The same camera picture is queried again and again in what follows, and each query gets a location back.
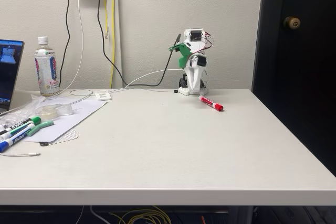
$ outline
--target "dry erase marker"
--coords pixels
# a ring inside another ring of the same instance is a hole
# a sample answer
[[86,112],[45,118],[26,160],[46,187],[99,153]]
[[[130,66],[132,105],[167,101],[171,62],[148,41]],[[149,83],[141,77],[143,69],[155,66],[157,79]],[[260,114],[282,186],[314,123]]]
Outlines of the dry erase marker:
[[38,117],[38,116],[32,116],[30,118],[23,119],[23,120],[17,122],[16,124],[12,125],[11,127],[5,129],[4,131],[1,131],[0,135],[5,134],[6,132],[12,131],[13,129],[16,129],[16,128],[18,128],[18,127],[22,126],[23,124],[28,123],[30,121],[32,121],[36,125],[36,124],[39,124],[41,122],[41,118]]
[[6,140],[0,142],[0,152],[3,152],[8,147],[12,146],[16,142],[18,142],[21,139],[23,139],[34,127],[35,127],[35,125],[31,123],[26,128],[24,128],[22,131],[20,131],[19,133],[15,134],[11,138],[6,139]]
[[6,140],[12,136],[14,136],[16,133],[20,132],[21,130],[23,130],[25,127],[27,127],[30,124],[34,124],[33,121],[29,121],[28,123],[24,123],[23,125],[21,125],[20,127],[17,127],[9,132],[6,132],[5,134],[2,134],[0,136],[0,142],[2,142],[3,140]]
[[222,105],[220,105],[218,103],[215,103],[214,101],[210,100],[207,97],[204,97],[204,96],[200,95],[199,100],[208,104],[210,107],[213,107],[214,109],[216,109],[218,111],[223,111],[223,106]]

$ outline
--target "wire bundle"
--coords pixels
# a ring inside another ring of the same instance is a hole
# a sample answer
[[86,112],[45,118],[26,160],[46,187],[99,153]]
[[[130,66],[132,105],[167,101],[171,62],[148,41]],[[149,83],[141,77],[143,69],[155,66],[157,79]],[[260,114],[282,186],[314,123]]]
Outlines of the wire bundle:
[[172,224],[169,216],[162,211],[160,208],[153,206],[154,208],[156,208],[157,210],[154,209],[140,209],[140,210],[133,210],[133,211],[129,211],[126,214],[124,214],[121,218],[119,218],[119,224],[121,224],[121,222],[123,222],[123,224],[126,224],[126,222],[124,221],[124,217],[132,212],[139,212],[141,211],[142,213],[133,216],[128,222],[127,224],[134,224],[137,220],[139,219],[144,219],[144,220],[148,220],[150,221],[152,224]]

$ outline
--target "doorknob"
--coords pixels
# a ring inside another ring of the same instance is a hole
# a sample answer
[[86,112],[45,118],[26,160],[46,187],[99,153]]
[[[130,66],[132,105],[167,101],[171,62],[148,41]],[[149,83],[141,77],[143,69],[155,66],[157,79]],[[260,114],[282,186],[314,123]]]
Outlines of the doorknob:
[[298,29],[300,27],[300,20],[298,18],[294,18],[294,17],[287,17],[284,21],[283,21],[283,26],[284,27],[289,27],[292,30]]

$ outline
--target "blue marker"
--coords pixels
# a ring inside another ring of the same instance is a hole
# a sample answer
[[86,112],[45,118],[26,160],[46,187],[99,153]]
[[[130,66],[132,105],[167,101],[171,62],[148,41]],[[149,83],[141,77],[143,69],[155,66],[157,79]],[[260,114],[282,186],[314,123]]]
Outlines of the blue marker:
[[15,134],[11,138],[6,139],[6,140],[0,142],[0,152],[3,152],[8,147],[12,146],[16,142],[18,142],[21,139],[23,139],[34,127],[35,127],[35,125],[31,123],[26,128],[24,128],[22,131],[20,131],[19,133]]

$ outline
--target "water bottle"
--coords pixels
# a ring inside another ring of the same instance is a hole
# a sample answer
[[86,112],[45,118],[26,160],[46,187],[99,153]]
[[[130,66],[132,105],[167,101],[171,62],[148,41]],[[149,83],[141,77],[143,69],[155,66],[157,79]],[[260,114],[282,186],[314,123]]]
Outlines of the water bottle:
[[38,37],[39,47],[35,52],[35,65],[41,95],[50,96],[59,92],[54,50],[48,46],[48,37]]

